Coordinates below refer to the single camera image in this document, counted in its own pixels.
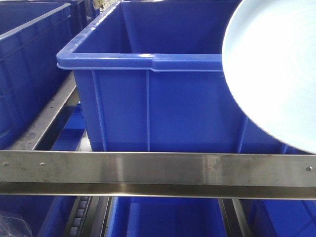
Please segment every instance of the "white bowl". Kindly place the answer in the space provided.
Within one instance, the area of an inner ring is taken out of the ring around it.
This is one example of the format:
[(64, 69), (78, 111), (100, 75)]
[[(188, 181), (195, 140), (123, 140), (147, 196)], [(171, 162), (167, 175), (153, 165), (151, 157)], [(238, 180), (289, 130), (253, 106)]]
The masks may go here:
[(316, 153), (316, 0), (243, 0), (226, 30), (223, 68), (250, 119)]

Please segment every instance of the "stainless steel rail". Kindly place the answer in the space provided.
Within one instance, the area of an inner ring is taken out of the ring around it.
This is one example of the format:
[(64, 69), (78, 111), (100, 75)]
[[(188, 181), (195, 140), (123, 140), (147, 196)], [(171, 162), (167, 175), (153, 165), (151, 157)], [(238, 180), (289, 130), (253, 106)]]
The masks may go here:
[(316, 156), (0, 151), (0, 193), (316, 198)]
[(11, 150), (50, 150), (79, 101), (74, 73), (71, 72), (58, 92)]
[(90, 237), (103, 237), (106, 232), (107, 221), (109, 220), (109, 212), (112, 197), (99, 197), (98, 205), (95, 210), (93, 225)]

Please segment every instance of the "metal bar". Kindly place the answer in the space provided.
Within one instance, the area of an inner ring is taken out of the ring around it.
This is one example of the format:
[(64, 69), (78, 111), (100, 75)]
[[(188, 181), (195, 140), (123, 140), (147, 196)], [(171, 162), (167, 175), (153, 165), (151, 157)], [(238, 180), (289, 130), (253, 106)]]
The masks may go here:
[(112, 197), (99, 197), (90, 237), (103, 237)]
[(50, 150), (79, 101), (71, 72), (53, 98), (11, 146), (11, 150)]
[(316, 187), (316, 156), (0, 151), (0, 181)]
[(241, 230), (242, 236), (243, 237), (250, 237), (252, 236), (252, 233), (250, 231), (250, 228), (248, 226), (246, 217), (245, 217), (245, 213), (242, 209), (241, 203), (239, 199), (231, 199), (234, 209), (235, 209), (235, 213), (236, 213), (236, 217), (237, 217), (237, 221), (238, 221), (238, 226)]
[(316, 198), (316, 156), (0, 151), (0, 193)]
[(232, 199), (218, 199), (225, 229), (228, 237), (245, 237), (242, 235)]

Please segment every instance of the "blue plastic crate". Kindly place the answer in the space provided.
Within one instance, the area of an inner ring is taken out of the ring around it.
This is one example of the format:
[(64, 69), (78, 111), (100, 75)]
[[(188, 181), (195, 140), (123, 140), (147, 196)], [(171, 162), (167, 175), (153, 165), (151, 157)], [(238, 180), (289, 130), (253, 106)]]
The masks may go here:
[(0, 2), (0, 149), (9, 146), (69, 71), (56, 53), (71, 39), (68, 3)]
[(237, 0), (121, 1), (57, 55), (94, 151), (295, 153), (243, 114), (222, 40)]
[(75, 197), (0, 196), (0, 210), (19, 214), (34, 237), (59, 237), (66, 227)]
[(226, 237), (216, 199), (115, 197), (106, 237)]
[(255, 237), (316, 236), (316, 201), (242, 201), (248, 224)]
[(70, 25), (73, 36), (87, 25), (84, 0), (0, 0), (0, 2), (66, 2), (70, 3)]

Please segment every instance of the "plastic bag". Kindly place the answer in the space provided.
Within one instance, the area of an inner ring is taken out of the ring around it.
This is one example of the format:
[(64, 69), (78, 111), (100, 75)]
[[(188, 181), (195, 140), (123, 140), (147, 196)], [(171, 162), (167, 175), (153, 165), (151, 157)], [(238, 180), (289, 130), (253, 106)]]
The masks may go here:
[(18, 214), (0, 210), (0, 237), (33, 237), (32, 230)]

